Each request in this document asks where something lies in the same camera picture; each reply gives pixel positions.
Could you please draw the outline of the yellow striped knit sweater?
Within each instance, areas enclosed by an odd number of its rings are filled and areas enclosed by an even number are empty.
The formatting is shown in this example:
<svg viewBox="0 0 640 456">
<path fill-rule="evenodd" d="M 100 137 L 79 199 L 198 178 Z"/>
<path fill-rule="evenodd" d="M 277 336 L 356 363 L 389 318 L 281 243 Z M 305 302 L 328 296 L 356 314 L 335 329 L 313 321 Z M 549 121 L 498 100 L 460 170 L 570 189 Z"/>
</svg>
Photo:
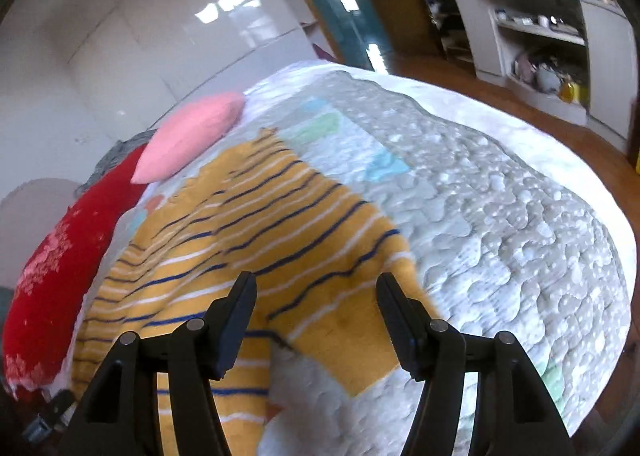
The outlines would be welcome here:
<svg viewBox="0 0 640 456">
<path fill-rule="evenodd" d="M 253 455 L 269 408 L 270 344 L 319 362 L 350 395 L 397 364 L 375 283 L 393 274 L 424 299 L 408 242 L 375 205 L 299 158 L 272 130 L 224 150 L 154 210 L 108 270 L 75 343 L 87 390 L 112 342 L 174 331 L 224 298 L 242 272 L 257 301 L 239 357 L 212 387 L 235 455 Z"/>
</svg>

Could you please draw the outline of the red floral duvet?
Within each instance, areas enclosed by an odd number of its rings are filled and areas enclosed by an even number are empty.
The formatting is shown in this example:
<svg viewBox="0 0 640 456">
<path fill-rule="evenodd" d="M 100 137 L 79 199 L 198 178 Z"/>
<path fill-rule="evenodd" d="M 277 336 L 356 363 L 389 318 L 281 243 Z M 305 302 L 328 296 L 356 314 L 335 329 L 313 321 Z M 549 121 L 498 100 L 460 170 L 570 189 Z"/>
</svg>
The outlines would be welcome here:
<svg viewBox="0 0 640 456">
<path fill-rule="evenodd" d="M 12 391 L 42 389 L 61 372 L 82 300 L 115 226 L 145 190 L 131 182 L 144 150 L 131 151 L 89 188 L 23 268 L 2 333 L 3 371 Z"/>
</svg>

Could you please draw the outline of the patterned quilted bedspread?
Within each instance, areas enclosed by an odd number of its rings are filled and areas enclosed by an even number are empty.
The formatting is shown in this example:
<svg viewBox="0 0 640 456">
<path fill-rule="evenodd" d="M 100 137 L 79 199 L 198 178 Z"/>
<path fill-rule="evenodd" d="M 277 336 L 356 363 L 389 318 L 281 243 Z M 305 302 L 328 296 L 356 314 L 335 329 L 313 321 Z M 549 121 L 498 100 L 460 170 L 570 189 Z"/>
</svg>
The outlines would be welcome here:
<svg viewBox="0 0 640 456">
<path fill-rule="evenodd" d="M 596 405 L 623 351 L 636 278 L 634 234 L 586 164 L 530 165 L 486 133 L 444 119 L 464 97 L 341 70 L 280 73 L 248 95 L 242 122 L 181 172 L 153 184 L 134 230 L 204 165 L 272 130 L 300 159 L 378 207 L 408 242 L 426 305 L 464 333 L 511 330 L 570 433 Z M 396 364 L 357 395 L 282 340 L 270 344 L 269 408 L 255 455 L 396 455 L 421 386 Z"/>
</svg>

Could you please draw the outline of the grey knitted blanket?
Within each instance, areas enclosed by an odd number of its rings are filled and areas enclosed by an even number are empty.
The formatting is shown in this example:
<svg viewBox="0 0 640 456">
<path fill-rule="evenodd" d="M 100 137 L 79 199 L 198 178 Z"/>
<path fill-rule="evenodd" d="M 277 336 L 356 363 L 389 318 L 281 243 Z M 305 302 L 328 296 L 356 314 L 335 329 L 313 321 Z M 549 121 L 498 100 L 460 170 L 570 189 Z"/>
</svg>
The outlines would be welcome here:
<svg viewBox="0 0 640 456">
<path fill-rule="evenodd" d="M 146 130 L 132 136 L 128 141 L 118 141 L 96 164 L 89 178 L 75 189 L 75 199 L 79 199 L 93 185 L 96 185 L 97 182 L 103 179 L 107 173 L 110 173 L 114 168 L 118 167 L 119 164 L 129 156 L 129 153 L 147 144 L 154 134 L 155 130 Z"/>
</svg>

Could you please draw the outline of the pink pillow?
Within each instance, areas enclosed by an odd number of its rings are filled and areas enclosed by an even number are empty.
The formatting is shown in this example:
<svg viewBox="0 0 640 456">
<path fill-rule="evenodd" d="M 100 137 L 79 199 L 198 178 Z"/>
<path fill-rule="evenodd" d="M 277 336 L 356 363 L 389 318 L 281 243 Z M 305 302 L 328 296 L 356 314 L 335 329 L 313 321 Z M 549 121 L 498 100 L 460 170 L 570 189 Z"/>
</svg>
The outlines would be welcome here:
<svg viewBox="0 0 640 456">
<path fill-rule="evenodd" d="M 191 102 L 156 130 L 139 158 L 133 184 L 161 182 L 216 144 L 238 122 L 245 107 L 241 93 L 222 93 Z"/>
</svg>

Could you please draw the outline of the white shelf unit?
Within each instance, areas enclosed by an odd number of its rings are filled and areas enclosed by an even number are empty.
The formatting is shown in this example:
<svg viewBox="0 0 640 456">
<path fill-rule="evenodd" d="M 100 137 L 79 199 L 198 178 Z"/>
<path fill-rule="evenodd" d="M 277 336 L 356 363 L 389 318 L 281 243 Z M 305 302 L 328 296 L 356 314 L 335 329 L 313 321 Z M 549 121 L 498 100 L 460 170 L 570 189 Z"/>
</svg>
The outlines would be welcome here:
<svg viewBox="0 0 640 456">
<path fill-rule="evenodd" d="M 618 150 L 639 95 L 634 29 L 600 0 L 455 0 L 475 74 Z"/>
</svg>

